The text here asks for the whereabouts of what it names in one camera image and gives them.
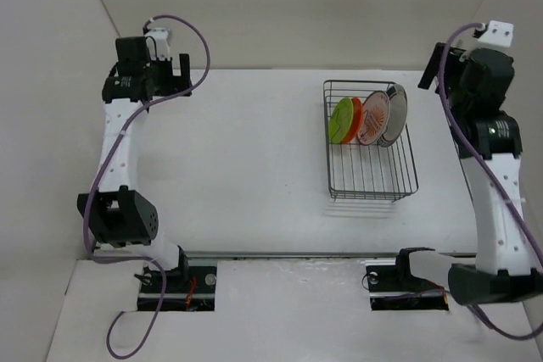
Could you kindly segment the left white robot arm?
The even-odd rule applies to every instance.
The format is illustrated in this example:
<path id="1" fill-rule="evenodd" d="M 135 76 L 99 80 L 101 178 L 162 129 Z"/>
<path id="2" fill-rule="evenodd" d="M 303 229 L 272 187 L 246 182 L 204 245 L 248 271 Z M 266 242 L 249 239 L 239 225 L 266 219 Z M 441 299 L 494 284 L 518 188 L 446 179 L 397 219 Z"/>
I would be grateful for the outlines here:
<path id="1" fill-rule="evenodd" d="M 118 61 L 102 90 L 105 113 L 100 164 L 105 168 L 93 198 L 77 198 L 80 212 L 88 210 L 89 229 L 103 257 L 145 256 L 163 267 L 160 280 L 178 292 L 189 283 L 182 249 L 159 228 L 156 207 L 137 186 L 138 149 L 147 113 L 127 119 L 154 97 L 188 89 L 190 59 L 181 56 L 182 70 L 175 75 L 167 29 L 152 29 L 143 36 L 118 38 Z"/>

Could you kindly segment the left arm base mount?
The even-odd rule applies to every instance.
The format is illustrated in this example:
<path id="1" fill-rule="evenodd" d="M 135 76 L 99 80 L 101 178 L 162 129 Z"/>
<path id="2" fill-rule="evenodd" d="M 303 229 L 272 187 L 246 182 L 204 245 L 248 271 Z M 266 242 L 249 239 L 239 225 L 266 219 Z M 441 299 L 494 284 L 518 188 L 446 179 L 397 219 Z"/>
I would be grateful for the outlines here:
<path id="1" fill-rule="evenodd" d="M 166 272 L 165 295 L 161 311 L 214 311 L 216 299 L 217 263 L 205 259 L 191 259 L 181 255 L 180 265 Z M 137 311 L 153 311 L 160 300 L 162 279 L 154 267 L 144 265 L 134 275 L 140 282 Z"/>

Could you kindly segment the white plate orange sunburst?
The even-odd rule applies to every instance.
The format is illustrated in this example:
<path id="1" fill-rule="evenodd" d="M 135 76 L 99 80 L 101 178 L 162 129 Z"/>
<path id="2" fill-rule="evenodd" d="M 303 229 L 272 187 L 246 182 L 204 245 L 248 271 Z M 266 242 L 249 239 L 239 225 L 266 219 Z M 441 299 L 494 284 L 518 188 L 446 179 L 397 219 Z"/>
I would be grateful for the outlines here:
<path id="1" fill-rule="evenodd" d="M 369 146 L 383 135 L 389 122 L 389 96 L 385 92 L 375 91 L 364 99 L 362 107 L 363 118 L 356 138 L 361 145 Z"/>

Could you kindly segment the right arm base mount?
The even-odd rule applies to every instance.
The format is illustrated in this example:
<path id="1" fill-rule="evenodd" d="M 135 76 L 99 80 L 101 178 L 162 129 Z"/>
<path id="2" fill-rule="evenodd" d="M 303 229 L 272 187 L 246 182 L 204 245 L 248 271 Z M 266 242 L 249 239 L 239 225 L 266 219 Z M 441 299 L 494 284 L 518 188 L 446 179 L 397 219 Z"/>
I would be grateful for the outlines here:
<path id="1" fill-rule="evenodd" d="M 361 284 L 370 295 L 371 311 L 449 311 L 444 289 L 411 273 L 409 255 L 421 251 L 430 248 L 403 248 L 393 259 L 365 263 Z"/>

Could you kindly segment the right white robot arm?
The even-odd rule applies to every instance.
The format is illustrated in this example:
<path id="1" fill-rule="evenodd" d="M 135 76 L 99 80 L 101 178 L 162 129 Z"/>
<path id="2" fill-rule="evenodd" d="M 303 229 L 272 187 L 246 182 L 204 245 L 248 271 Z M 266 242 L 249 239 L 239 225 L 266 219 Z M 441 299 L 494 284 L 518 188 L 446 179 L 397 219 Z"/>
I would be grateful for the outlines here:
<path id="1" fill-rule="evenodd" d="M 523 151 L 518 122 L 501 105 L 515 75 L 512 57 L 479 47 L 435 46 L 418 86 L 439 94 L 471 194 L 477 249 L 471 264 L 430 248 L 404 248 L 392 278 L 410 289 L 420 281 L 446 288 L 464 306 L 515 303 L 542 293 L 537 250 L 523 222 L 518 186 Z"/>

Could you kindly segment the white plate teal rim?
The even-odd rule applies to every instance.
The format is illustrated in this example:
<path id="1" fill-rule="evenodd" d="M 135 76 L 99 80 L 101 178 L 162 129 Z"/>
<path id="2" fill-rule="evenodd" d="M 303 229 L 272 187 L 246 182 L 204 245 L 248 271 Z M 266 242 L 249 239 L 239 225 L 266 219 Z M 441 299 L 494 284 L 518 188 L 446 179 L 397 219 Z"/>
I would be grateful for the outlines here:
<path id="1" fill-rule="evenodd" d="M 389 120 L 385 131 L 378 139 L 382 148 L 392 146 L 400 137 L 406 125 L 408 114 L 408 99 L 405 88 L 400 84 L 393 84 L 386 91 L 389 97 Z"/>

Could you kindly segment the lime green plate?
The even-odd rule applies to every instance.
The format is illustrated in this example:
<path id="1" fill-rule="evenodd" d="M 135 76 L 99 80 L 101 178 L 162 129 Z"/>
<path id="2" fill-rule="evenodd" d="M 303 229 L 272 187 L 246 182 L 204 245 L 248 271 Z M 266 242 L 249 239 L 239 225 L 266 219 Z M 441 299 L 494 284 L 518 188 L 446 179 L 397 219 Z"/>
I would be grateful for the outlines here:
<path id="1" fill-rule="evenodd" d="M 347 143 L 354 120 L 354 103 L 351 98 L 342 98 L 335 106 L 328 124 L 328 138 L 333 144 Z"/>

